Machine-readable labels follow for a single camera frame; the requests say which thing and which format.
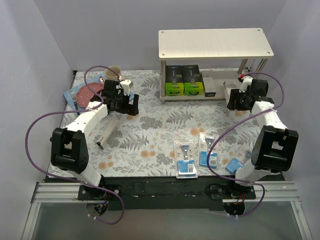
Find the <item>white Harry's box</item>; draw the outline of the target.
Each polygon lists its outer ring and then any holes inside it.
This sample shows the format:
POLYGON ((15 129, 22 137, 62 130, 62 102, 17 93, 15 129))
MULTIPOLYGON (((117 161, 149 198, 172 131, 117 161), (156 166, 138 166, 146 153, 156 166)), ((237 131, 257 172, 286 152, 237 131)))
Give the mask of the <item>white Harry's box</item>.
POLYGON ((241 83, 239 81, 225 81, 223 83, 223 88, 224 88, 224 95, 225 95, 225 100, 226 100, 226 103, 229 102, 230 100, 230 96, 231 96, 231 90, 232 89, 239 89, 241 86, 241 83))
POLYGON ((204 88, 204 96, 205 97, 215 97, 217 90, 215 87, 215 81, 212 78, 212 76, 205 72, 201 72, 202 75, 202 82, 203 82, 203 88, 204 88))
POLYGON ((96 144, 101 150, 104 150, 107 146, 108 140, 110 136, 113 134, 115 129, 120 124, 119 119, 113 119, 106 127, 104 132, 100 135, 99 139, 97 140, 96 144))

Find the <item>black green Gillette Labs box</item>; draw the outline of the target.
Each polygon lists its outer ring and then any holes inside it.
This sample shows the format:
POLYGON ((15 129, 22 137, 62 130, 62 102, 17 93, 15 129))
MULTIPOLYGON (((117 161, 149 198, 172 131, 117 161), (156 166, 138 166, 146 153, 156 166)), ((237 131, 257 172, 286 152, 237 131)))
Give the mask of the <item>black green Gillette Labs box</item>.
POLYGON ((184 94, 184 79, 181 65, 165 67, 165 95, 182 96, 184 94))

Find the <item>clear blue razor blister pack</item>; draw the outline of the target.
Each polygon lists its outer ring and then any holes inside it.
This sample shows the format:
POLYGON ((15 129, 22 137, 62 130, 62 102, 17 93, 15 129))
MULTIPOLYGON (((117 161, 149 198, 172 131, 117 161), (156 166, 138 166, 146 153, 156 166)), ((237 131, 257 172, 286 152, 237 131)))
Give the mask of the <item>clear blue razor blister pack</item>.
POLYGON ((198 178, 195 146, 192 140, 173 142, 175 176, 177 179, 198 178))

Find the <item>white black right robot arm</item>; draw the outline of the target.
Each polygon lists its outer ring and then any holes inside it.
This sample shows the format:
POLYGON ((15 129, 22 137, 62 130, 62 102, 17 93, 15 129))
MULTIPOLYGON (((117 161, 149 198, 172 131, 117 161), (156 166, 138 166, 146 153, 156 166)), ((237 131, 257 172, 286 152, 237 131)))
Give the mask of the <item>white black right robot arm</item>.
POLYGON ((244 186, 251 186, 267 175, 289 170, 299 134, 282 123, 270 97, 232 89, 227 108, 250 111, 253 115, 260 113, 255 118, 261 130, 253 146, 251 158, 235 171, 237 180, 226 186, 227 195, 237 199, 245 192, 244 186))

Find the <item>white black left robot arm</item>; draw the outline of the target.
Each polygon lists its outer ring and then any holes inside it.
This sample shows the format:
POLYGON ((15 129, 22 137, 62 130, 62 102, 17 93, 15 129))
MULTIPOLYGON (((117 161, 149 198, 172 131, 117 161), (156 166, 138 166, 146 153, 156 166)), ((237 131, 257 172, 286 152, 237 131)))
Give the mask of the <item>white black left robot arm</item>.
POLYGON ((103 199, 107 191, 100 183, 102 175, 89 165, 86 137, 108 113, 107 104, 99 100, 91 101, 86 112, 81 113, 65 128, 56 128, 51 137, 51 164, 91 185, 89 194, 95 200, 103 199))

